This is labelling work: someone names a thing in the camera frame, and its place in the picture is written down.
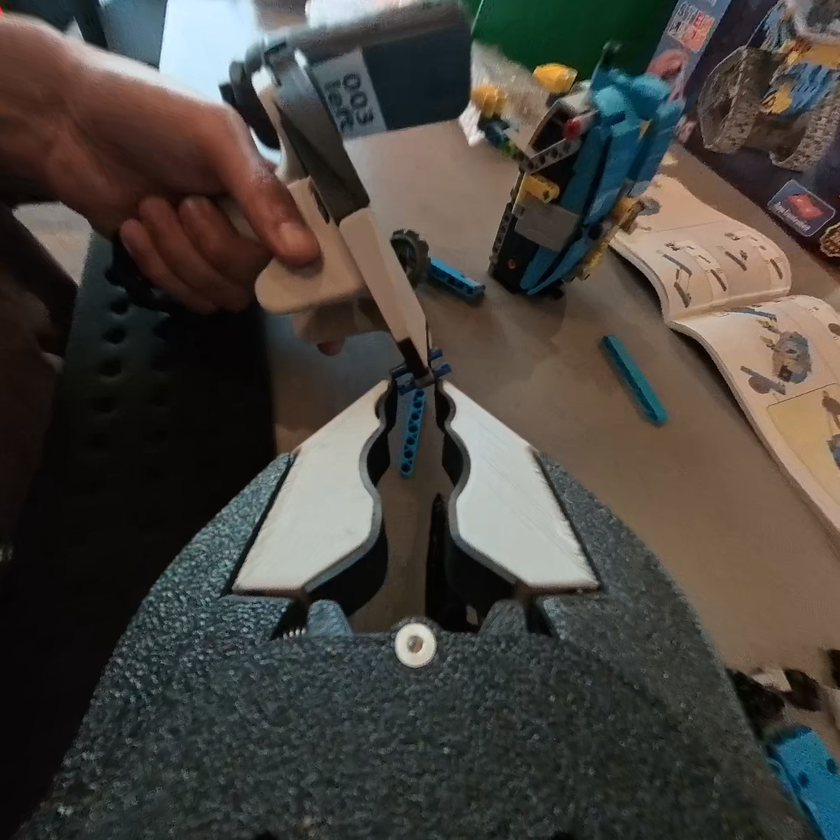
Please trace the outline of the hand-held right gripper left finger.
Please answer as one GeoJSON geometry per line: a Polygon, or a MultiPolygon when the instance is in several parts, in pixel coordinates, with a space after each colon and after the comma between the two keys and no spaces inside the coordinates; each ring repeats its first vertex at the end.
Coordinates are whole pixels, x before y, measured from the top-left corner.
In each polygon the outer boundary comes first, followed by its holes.
{"type": "Polygon", "coordinates": [[[392,395],[390,381],[378,382],[292,452],[233,593],[311,595],[374,547],[382,499],[369,456],[387,436],[392,395]]]}

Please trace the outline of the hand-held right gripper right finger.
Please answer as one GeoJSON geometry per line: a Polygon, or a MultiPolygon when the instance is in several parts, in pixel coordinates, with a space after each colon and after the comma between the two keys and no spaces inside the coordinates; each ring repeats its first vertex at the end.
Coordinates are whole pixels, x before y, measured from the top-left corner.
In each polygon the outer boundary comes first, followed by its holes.
{"type": "Polygon", "coordinates": [[[596,591],[600,583],[537,450],[456,385],[439,383],[436,397],[456,548],[532,595],[596,591]]]}

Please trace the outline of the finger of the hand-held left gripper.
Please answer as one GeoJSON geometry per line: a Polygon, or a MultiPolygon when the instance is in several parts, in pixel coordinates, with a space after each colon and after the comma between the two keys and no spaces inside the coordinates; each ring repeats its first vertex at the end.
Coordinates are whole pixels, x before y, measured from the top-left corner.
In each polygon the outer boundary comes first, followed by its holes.
{"type": "Polygon", "coordinates": [[[345,217],[340,235],[408,370],[424,374],[430,352],[426,315],[373,210],[345,217]]]}

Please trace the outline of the small blue perforated beam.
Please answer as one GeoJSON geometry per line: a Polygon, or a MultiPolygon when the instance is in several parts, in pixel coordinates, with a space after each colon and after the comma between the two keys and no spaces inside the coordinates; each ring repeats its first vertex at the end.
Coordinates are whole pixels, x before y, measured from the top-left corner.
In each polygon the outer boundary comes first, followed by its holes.
{"type": "Polygon", "coordinates": [[[404,479],[414,476],[426,401],[426,393],[422,389],[416,389],[411,394],[405,395],[404,423],[398,463],[399,475],[404,479]]]}

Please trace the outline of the thick teal perforated beam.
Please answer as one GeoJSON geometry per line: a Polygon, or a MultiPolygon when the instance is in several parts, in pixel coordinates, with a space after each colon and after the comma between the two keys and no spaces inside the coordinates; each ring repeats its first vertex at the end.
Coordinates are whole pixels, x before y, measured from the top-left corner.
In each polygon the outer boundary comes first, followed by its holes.
{"type": "Polygon", "coordinates": [[[669,415],[664,405],[623,341],[607,334],[601,338],[600,346],[641,416],[655,426],[666,424],[669,415]]]}

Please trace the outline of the blue toy robot model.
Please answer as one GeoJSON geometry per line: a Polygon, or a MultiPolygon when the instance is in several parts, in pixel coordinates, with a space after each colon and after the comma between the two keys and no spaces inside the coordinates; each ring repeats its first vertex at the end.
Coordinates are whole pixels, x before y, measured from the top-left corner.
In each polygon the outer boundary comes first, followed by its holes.
{"type": "Polygon", "coordinates": [[[568,66],[538,66],[531,92],[544,93],[546,105],[532,125],[508,89],[488,80],[472,89],[465,115],[518,166],[488,268],[510,293],[562,296],[642,212],[683,104],[661,78],[619,69],[620,49],[606,42],[583,80],[568,66]]]}

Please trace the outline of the pile of building pieces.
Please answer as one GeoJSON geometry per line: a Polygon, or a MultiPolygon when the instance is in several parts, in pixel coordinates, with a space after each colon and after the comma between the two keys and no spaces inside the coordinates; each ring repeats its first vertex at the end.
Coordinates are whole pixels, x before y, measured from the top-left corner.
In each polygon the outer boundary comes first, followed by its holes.
{"type": "Polygon", "coordinates": [[[789,709],[823,710],[817,681],[796,669],[752,675],[728,668],[742,708],[770,767],[819,838],[839,838],[839,765],[816,730],[789,709]]]}

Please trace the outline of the person's left forearm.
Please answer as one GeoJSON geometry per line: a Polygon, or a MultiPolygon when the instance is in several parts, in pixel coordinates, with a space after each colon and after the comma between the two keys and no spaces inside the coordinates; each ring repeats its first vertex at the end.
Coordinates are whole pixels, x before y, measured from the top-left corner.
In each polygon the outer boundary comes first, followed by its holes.
{"type": "Polygon", "coordinates": [[[70,127],[91,67],[109,54],[35,18],[1,23],[1,181],[4,203],[59,202],[85,213],[60,164],[79,165],[70,127]]]}

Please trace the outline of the person's left hand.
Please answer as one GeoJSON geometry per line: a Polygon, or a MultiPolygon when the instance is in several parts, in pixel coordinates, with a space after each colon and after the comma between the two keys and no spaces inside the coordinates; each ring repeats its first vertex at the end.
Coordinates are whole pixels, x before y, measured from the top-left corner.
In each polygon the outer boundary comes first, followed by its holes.
{"type": "Polygon", "coordinates": [[[72,57],[51,83],[47,193],[119,237],[141,276],[195,312],[240,311],[272,259],[320,257],[291,195],[230,107],[140,66],[72,57]]]}

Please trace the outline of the bubble wrap bag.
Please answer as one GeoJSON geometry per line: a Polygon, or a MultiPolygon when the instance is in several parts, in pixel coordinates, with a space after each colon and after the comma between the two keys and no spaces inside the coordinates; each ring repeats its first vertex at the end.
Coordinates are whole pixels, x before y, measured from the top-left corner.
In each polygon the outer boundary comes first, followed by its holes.
{"type": "Polygon", "coordinates": [[[506,121],[526,140],[547,107],[546,94],[531,71],[490,45],[474,41],[470,51],[469,101],[458,125],[471,149],[487,143],[481,119],[506,121]]]}

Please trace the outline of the green storage bin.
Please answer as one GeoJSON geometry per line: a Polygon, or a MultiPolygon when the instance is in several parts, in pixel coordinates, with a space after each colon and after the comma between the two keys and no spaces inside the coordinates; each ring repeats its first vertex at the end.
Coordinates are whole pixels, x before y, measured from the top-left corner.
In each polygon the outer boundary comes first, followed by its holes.
{"type": "Polygon", "coordinates": [[[617,65],[642,72],[676,1],[468,1],[474,40],[533,69],[556,62],[587,76],[609,42],[617,65]]]}

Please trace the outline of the black perforated office chair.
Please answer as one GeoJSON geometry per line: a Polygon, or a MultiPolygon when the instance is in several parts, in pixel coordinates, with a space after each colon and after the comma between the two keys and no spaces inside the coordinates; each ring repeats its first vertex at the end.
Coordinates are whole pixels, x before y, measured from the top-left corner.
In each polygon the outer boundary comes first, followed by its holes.
{"type": "Polygon", "coordinates": [[[272,459],[256,305],[139,306],[93,236],[45,459],[2,579],[2,811],[42,795],[163,570],[272,459]]]}

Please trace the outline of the instruction booklet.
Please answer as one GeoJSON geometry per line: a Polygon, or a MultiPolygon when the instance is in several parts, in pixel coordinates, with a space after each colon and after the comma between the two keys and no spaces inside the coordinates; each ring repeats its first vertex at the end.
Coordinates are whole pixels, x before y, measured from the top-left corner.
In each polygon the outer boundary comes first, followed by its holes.
{"type": "Polygon", "coordinates": [[[613,252],[658,295],[665,324],[708,352],[756,435],[825,524],[839,528],[839,317],[791,294],[770,238],[658,174],[613,252]]]}

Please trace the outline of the robot kit box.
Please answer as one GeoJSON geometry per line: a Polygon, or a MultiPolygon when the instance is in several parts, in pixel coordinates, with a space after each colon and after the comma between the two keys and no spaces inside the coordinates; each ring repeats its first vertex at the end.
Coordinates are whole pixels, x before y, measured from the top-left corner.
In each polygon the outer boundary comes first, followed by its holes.
{"type": "Polygon", "coordinates": [[[838,270],[839,2],[677,2],[647,71],[677,141],[838,270]]]}

